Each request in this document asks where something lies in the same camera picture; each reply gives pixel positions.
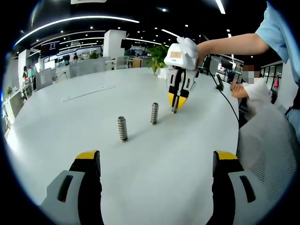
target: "black ceiling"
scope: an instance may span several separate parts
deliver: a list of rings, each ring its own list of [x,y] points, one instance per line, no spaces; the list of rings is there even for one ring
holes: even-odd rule
[[[20,30],[23,30],[24,33],[19,31],[15,41],[40,26],[75,16],[109,15],[137,20],[140,23],[112,19],[82,19],[62,22],[33,33],[15,46],[14,52],[32,48],[53,37],[91,31],[90,26],[93,26],[93,30],[104,31],[116,30],[120,27],[121,30],[127,31],[129,38],[141,39],[142,37],[144,40],[166,42],[167,45],[170,45],[176,41],[176,37],[161,31],[165,29],[179,36],[194,39],[198,44],[200,34],[205,35],[208,39],[216,39],[228,37],[227,29],[230,29],[232,36],[255,32],[263,20],[263,13],[266,9],[266,2],[263,0],[222,0],[222,3],[225,15],[220,13],[215,0],[184,0],[177,1],[177,4],[174,0],[107,0],[106,3],[76,5],[71,5],[70,0],[43,0],[35,8],[27,6],[25,10],[28,12],[26,13],[22,10],[24,15],[30,16],[20,23]],[[87,38],[86,34],[88,34],[88,38],[104,36],[104,32],[93,32],[65,36],[66,40],[63,39],[64,37],[56,40],[64,42]],[[83,42],[84,44],[93,43],[94,40]],[[254,56],[254,58],[238,55],[235,55],[235,58],[245,61],[246,64],[257,65],[280,60],[273,51]]]

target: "shirt sleeve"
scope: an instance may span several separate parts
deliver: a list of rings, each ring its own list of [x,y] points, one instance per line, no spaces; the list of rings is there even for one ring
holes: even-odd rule
[[[268,46],[280,56],[284,63],[289,59],[285,39],[278,23],[278,12],[267,2],[264,20],[255,32]]]
[[[263,78],[259,78],[254,84],[243,85],[249,99],[261,100],[264,102],[271,101],[270,90]]]

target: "black cable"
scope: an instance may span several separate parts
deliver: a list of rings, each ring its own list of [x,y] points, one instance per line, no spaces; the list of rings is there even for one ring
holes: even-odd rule
[[[209,72],[211,78],[214,80],[214,82],[215,82],[216,85],[218,86],[218,84],[217,84],[215,78],[212,76],[212,74],[211,74],[211,72],[210,72],[209,69],[208,69],[208,72]],[[238,118],[237,114],[235,113],[234,108],[233,108],[233,106],[231,105],[231,103],[230,103],[230,101],[228,100],[228,98],[223,94],[223,92],[222,92],[221,90],[218,89],[218,91],[220,91],[220,93],[221,93],[221,94],[224,96],[224,98],[227,100],[227,102],[229,103],[230,107],[232,108],[232,111],[233,111],[233,113],[234,113],[234,115],[235,115],[237,121],[239,122],[239,118]]]

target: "green plant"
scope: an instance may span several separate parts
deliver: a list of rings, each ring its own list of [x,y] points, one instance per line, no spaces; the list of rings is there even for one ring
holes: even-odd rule
[[[149,48],[148,52],[152,54],[151,58],[147,61],[147,67],[152,66],[153,73],[155,74],[158,68],[166,67],[164,59],[167,56],[168,48],[165,45],[158,45],[154,48]]]
[[[9,97],[13,93],[13,89],[11,87],[8,87],[6,90],[6,95]]]
[[[95,52],[93,52],[91,55],[90,55],[90,59],[98,59],[99,58],[99,55]]]

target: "white round table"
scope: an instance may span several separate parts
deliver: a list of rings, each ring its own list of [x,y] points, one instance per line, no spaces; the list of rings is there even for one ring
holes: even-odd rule
[[[238,101],[224,85],[238,114]],[[8,156],[36,204],[78,154],[100,150],[106,225],[205,224],[213,212],[213,151],[235,154],[239,128],[215,87],[200,74],[187,102],[172,114],[166,80],[147,68],[65,80],[24,105],[7,137]],[[153,102],[159,104],[156,125],[150,124]],[[127,142],[120,141],[118,116],[127,120]]]

